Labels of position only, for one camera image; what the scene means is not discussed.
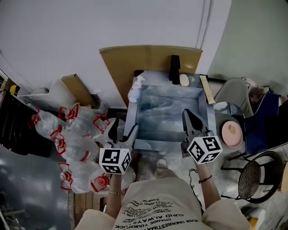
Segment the cardboard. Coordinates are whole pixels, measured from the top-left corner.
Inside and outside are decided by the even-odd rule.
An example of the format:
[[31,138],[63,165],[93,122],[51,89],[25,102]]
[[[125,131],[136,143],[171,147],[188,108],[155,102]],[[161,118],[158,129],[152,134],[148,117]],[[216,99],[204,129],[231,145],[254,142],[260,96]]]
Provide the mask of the cardboard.
[[133,45],[108,47],[99,50],[112,79],[128,106],[128,92],[135,70],[166,71],[171,55],[179,55],[181,73],[195,73],[202,50],[164,45]]
[[96,106],[96,101],[90,95],[88,89],[77,76],[77,74],[62,77],[62,82],[82,106]]

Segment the soap dispenser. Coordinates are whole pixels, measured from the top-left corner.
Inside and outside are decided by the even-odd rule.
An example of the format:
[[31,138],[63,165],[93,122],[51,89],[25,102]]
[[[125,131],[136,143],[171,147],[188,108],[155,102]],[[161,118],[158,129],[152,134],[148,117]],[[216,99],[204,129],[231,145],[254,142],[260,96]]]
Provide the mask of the soap dispenser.
[[137,102],[138,98],[140,97],[141,87],[142,87],[141,81],[145,81],[145,79],[144,79],[144,77],[139,75],[137,77],[137,81],[134,82],[132,88],[130,89],[130,91],[128,93],[128,99],[130,102]]

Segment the pink bowl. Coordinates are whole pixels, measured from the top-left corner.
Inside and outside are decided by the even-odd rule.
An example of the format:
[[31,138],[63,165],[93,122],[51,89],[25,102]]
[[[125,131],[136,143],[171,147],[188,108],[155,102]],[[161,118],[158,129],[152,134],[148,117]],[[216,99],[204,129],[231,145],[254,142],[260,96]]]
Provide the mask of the pink bowl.
[[227,121],[222,127],[222,138],[229,147],[238,147],[243,142],[243,134],[240,125],[231,120]]

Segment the white box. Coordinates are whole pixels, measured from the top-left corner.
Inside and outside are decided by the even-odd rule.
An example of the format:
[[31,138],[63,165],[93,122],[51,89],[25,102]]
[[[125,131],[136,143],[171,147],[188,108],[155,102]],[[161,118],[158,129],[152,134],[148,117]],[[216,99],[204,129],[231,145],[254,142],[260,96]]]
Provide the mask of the white box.
[[131,162],[129,149],[100,149],[99,165],[110,174],[124,174]]
[[187,148],[197,164],[214,161],[223,151],[218,136],[195,137]]

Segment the gray sink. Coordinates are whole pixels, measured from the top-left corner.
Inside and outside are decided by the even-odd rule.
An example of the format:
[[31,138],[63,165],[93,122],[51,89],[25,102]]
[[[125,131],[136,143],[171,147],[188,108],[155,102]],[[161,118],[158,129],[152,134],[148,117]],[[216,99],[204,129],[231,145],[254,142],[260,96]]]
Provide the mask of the gray sink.
[[137,103],[129,103],[125,135],[138,123],[139,131],[134,149],[154,151],[181,151],[185,139],[182,112],[189,109],[201,115],[209,129],[215,130],[213,106],[206,103],[205,92],[198,75],[188,87],[173,85],[168,73],[145,71],[141,74],[142,95]]

